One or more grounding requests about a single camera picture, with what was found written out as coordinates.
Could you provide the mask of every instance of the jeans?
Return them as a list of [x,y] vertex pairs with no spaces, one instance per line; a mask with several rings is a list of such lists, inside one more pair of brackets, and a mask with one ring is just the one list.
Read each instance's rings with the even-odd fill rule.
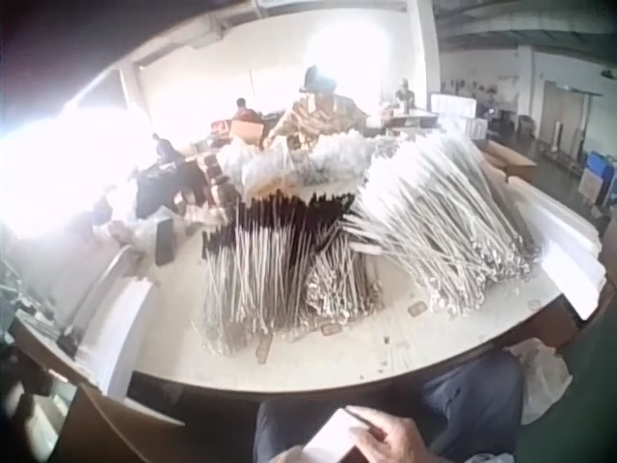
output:
[[362,405],[415,418],[424,408],[445,419],[429,449],[452,462],[479,453],[514,453],[523,409],[523,370],[505,351],[494,351],[420,385],[397,380],[386,394],[340,401],[281,398],[261,403],[255,433],[255,463],[267,463],[306,444],[336,408]]

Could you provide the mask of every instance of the white table top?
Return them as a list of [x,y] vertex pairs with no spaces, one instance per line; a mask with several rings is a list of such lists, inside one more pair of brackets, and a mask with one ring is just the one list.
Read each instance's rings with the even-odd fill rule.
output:
[[144,339],[135,369],[212,389],[282,393],[326,390],[385,379],[463,354],[526,321],[560,291],[539,268],[526,282],[496,286],[478,313],[410,314],[422,296],[409,277],[377,259],[386,308],[333,336],[311,333],[288,342],[274,337],[261,365],[257,342],[233,357],[210,353],[192,321],[203,304],[201,237],[180,249],[173,264],[155,269],[162,304]]

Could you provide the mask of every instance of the worker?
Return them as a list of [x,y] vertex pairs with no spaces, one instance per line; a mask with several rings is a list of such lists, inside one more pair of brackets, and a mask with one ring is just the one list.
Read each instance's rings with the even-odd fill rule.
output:
[[233,115],[234,121],[242,121],[244,123],[262,123],[261,116],[253,109],[247,108],[247,100],[238,98],[235,101],[237,111]]
[[175,150],[172,142],[169,140],[159,137],[156,133],[152,134],[152,139],[156,142],[156,154],[159,164],[168,164],[184,159],[184,156]]
[[411,109],[416,109],[416,94],[409,90],[407,79],[403,79],[394,96],[396,97],[397,107],[403,108],[403,114],[409,114]]
[[[399,379],[388,391],[356,395],[347,410],[385,439],[361,429],[350,439],[368,463],[514,462],[523,412],[523,368],[509,352],[495,350],[429,379]],[[262,402],[257,413],[255,463],[295,463],[298,452],[344,403],[284,397]],[[425,409],[446,420],[425,444],[411,416]]]
[[336,81],[311,66],[305,84],[292,107],[268,133],[264,146],[279,136],[297,136],[303,147],[312,148],[320,135],[333,135],[352,129],[362,131],[367,115],[353,99],[336,95]]

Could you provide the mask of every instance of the small label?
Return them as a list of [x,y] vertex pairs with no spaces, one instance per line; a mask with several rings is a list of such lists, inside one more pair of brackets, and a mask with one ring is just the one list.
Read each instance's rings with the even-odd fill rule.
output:
[[338,323],[330,323],[321,327],[321,334],[324,336],[337,335],[341,331],[343,331],[343,327]]
[[540,309],[542,309],[542,305],[540,304],[540,301],[537,299],[532,299],[528,301],[527,306],[533,312],[538,312]]
[[418,316],[421,313],[426,312],[427,309],[428,307],[426,307],[426,304],[423,302],[416,302],[408,309],[408,312],[411,316]]
[[270,353],[270,346],[272,345],[272,335],[263,337],[259,340],[257,351],[255,356],[257,357],[257,363],[265,365],[268,361],[268,354]]

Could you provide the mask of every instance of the patterned shirt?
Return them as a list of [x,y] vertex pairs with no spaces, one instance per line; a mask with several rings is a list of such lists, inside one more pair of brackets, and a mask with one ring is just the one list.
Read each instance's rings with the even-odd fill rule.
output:
[[312,145],[319,135],[333,135],[352,128],[361,129],[366,122],[366,114],[354,100],[340,95],[333,97],[332,109],[325,110],[317,108],[314,94],[301,96],[285,112],[268,138],[298,135],[301,143]]

